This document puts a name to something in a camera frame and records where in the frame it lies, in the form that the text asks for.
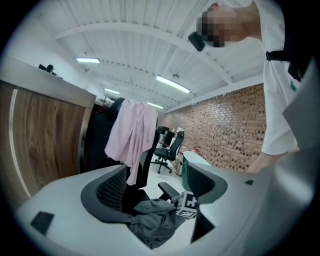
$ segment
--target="desk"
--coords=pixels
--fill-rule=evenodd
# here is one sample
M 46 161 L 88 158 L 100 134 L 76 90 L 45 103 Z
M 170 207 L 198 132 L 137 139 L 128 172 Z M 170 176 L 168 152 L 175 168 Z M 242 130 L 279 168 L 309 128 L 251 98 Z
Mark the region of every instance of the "desk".
M 96 96 L 3 54 L 0 185 L 15 209 L 48 183 L 80 172 Z

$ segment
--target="white t-shirt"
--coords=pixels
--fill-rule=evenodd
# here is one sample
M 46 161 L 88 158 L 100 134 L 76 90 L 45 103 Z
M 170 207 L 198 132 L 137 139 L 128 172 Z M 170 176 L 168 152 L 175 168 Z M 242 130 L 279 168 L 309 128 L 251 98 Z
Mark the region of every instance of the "white t-shirt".
M 283 50 L 285 22 L 280 6 L 273 0 L 254 2 L 260 15 L 263 51 Z M 267 155 L 280 155 L 297 147 L 295 136 L 283 116 L 300 88 L 300 83 L 288 73 L 289 64 L 278 60 L 265 60 L 263 64 L 266 131 L 261 151 Z

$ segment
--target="chair armrest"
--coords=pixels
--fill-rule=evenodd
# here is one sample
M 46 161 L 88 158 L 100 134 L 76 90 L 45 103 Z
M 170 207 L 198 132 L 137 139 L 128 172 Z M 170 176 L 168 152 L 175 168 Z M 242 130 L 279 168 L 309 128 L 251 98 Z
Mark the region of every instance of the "chair armrest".
M 168 183 L 166 182 L 160 182 L 158 183 L 158 187 L 162 190 L 163 192 L 163 196 L 165 196 L 168 199 L 172 199 L 176 196 L 179 196 L 180 193 L 178 191 L 176 191 L 172 186 L 170 186 Z

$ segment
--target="wood panel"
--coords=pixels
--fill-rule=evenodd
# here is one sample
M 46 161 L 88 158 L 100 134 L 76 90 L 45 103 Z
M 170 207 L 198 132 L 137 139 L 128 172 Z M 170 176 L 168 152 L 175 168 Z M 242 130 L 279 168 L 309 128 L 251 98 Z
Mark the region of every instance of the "wood panel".
M 12 210 L 28 199 L 11 153 L 10 106 L 13 92 L 12 86 L 0 81 L 0 186 Z
M 78 173 L 85 108 L 19 89 L 13 141 L 21 175 L 31 195 L 48 183 Z

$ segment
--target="pink cloth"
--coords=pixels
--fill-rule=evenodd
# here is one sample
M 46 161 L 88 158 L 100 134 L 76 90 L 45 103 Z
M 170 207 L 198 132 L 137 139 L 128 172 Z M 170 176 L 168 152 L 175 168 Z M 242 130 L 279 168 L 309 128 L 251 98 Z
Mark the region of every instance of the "pink cloth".
M 157 117 L 158 113 L 147 104 L 131 99 L 121 104 L 104 152 L 131 167 L 128 185 L 136 184 L 140 157 L 154 143 Z

